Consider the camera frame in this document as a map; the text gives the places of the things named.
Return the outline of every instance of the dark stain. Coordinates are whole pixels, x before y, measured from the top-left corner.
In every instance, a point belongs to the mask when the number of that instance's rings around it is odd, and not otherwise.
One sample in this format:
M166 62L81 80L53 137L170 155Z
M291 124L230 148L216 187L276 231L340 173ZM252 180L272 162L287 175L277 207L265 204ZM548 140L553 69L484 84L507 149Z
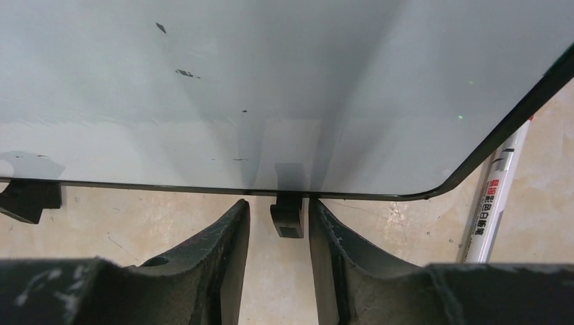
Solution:
M197 77L197 76L192 75L192 74L191 74L190 72L188 72L188 71L183 71L183 70L177 69L175 72L181 74L182 76L186 76L186 77L189 77L189 78L201 79L200 77Z
M156 26L157 26L164 34L167 34L167 32L165 31L165 27L164 27L162 24L156 23Z

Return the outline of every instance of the concrete floor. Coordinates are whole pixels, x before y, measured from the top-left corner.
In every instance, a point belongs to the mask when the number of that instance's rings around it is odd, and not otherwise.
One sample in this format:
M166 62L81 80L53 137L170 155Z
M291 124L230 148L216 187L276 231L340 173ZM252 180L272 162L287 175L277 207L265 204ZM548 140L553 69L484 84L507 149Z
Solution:
M530 126L491 261L574 262L574 82ZM349 227L418 265L454 262L481 168L426 201L324 200ZM205 228L240 196L65 188L39 225L0 216L0 257L100 257L139 265ZM251 235L240 324L317 324L307 239L277 236L274 198L245 197Z

